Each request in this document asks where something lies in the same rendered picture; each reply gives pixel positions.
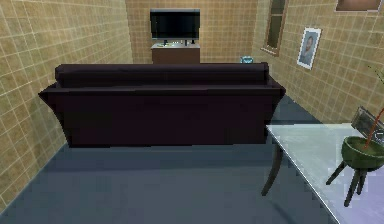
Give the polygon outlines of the pale framed wall window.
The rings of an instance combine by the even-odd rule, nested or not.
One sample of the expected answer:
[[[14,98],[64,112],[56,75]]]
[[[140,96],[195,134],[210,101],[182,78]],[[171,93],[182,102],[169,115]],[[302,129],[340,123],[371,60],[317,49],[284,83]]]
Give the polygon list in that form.
[[[383,0],[337,0],[336,12],[378,12]]]

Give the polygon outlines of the green bowl house plant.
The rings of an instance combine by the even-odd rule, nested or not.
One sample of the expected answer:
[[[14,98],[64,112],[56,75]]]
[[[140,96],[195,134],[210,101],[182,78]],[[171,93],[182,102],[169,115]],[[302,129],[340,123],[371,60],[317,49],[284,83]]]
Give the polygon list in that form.
[[[384,114],[384,108],[381,109],[376,116],[372,130],[375,125],[380,121],[381,116]],[[364,187],[366,175],[368,172],[375,171],[384,166],[384,145],[381,145],[371,140],[371,135],[368,138],[348,136],[345,137],[341,148],[342,161],[332,175],[326,181],[330,185],[332,181],[339,176],[345,167],[350,167],[354,170],[349,190],[344,201],[344,206],[348,207],[353,194],[361,194]]]

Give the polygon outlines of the brown television cabinet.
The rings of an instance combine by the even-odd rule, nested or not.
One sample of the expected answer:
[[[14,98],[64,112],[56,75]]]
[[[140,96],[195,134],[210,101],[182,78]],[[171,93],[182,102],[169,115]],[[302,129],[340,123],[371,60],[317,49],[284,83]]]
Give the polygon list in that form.
[[[154,64],[199,64],[200,45],[192,43],[155,43],[151,46]]]

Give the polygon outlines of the dark purple sofa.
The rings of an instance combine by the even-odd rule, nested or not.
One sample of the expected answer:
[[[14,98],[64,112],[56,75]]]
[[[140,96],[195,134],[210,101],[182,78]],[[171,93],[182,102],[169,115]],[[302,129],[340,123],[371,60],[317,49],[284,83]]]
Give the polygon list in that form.
[[[39,94],[69,146],[262,144],[285,88],[267,63],[61,64]]]

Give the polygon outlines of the framed portrait picture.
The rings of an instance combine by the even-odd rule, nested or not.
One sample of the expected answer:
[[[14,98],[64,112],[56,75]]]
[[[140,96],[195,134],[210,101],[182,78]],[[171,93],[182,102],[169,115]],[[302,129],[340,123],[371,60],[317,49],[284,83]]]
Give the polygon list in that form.
[[[308,70],[312,69],[321,33],[320,28],[306,27],[304,29],[297,57],[298,65]]]

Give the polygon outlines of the grey framed photo stand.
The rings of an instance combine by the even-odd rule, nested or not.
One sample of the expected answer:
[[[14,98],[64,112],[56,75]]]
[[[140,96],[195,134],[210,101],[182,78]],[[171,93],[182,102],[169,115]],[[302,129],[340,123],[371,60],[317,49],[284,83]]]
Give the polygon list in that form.
[[[368,138],[369,135],[371,135],[372,141],[384,145],[384,123],[378,121],[374,130],[372,130],[375,119],[376,117],[366,108],[359,106],[352,119],[351,126],[359,131],[364,137]]]

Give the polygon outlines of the glass top table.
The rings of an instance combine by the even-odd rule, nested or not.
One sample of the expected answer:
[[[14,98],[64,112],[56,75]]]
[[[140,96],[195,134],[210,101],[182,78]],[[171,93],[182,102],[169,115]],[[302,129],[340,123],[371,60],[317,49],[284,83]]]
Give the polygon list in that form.
[[[344,201],[354,170],[347,167],[331,184],[326,183],[342,162],[343,140],[359,134],[349,123],[269,125],[267,130],[275,153],[263,195],[287,157],[337,224],[384,224],[384,166],[366,175],[362,193],[354,195],[349,206]]]

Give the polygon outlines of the tall wooden framed window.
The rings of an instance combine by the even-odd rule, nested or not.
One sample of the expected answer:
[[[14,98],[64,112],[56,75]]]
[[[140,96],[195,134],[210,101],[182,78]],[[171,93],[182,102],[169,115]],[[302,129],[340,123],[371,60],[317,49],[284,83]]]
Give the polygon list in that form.
[[[280,51],[289,0],[269,0],[266,33],[261,50],[277,57]]]

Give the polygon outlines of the black television set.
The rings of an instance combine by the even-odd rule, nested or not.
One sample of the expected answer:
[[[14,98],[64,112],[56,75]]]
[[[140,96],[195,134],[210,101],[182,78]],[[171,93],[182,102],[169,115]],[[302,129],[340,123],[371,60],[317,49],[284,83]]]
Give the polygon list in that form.
[[[150,30],[153,40],[199,39],[200,10],[198,8],[152,8]]]

